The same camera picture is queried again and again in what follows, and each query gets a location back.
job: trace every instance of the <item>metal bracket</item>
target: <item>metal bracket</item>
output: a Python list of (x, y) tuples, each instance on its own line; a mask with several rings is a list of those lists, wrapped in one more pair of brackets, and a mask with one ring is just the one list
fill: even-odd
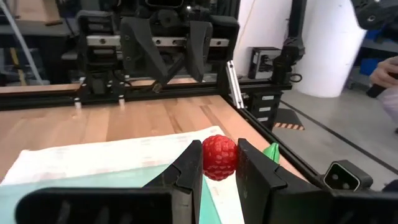
[[(186, 37), (153, 37), (152, 41), (157, 47), (183, 47)], [(87, 36), (87, 45), (89, 46), (120, 46), (120, 35), (89, 35)], [(212, 38), (210, 47), (228, 47), (229, 40), (223, 38)]]
[(243, 100), (241, 87), (239, 86), (238, 77), (236, 76), (234, 62), (232, 60), (226, 63), (226, 73), (229, 81), (229, 88), (231, 89), (232, 101), (237, 109), (243, 109)]

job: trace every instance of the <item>white pillar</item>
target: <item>white pillar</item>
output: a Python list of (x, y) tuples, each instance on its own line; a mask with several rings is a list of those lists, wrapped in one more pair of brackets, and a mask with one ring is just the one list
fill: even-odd
[(361, 47), (366, 31), (356, 22), (351, 1), (317, 0), (306, 39), (305, 55), (296, 72), (303, 80), (294, 88), (317, 97), (337, 97)]

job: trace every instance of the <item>green object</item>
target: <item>green object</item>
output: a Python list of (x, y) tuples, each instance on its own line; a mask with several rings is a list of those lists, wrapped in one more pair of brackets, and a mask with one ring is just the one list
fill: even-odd
[[(167, 165), (145, 167), (107, 174), (87, 175), (30, 184), (0, 186), (0, 223), (15, 224), (14, 210), (18, 201), (29, 192), (45, 187), (142, 187), (163, 172)], [(199, 223), (221, 224), (210, 190), (203, 178)]]
[(278, 143), (272, 143), (268, 148), (262, 152), (268, 158), (279, 164), (279, 145)]

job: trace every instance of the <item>person's hand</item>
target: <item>person's hand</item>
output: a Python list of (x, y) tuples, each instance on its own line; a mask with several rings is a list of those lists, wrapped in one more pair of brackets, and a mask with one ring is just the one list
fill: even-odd
[(398, 56), (386, 59), (377, 65), (377, 69), (371, 75), (372, 83), (384, 88), (398, 86), (398, 80), (392, 78), (389, 73), (398, 73)]

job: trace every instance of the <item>yellow black warning stripe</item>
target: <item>yellow black warning stripe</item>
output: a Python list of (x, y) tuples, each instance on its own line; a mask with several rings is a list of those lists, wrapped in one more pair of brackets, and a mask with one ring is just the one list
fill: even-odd
[(293, 129), (293, 130), (299, 130), (299, 131), (305, 130), (304, 126), (298, 125), (298, 124), (275, 123), (274, 127), (275, 128), (287, 128), (287, 129)]

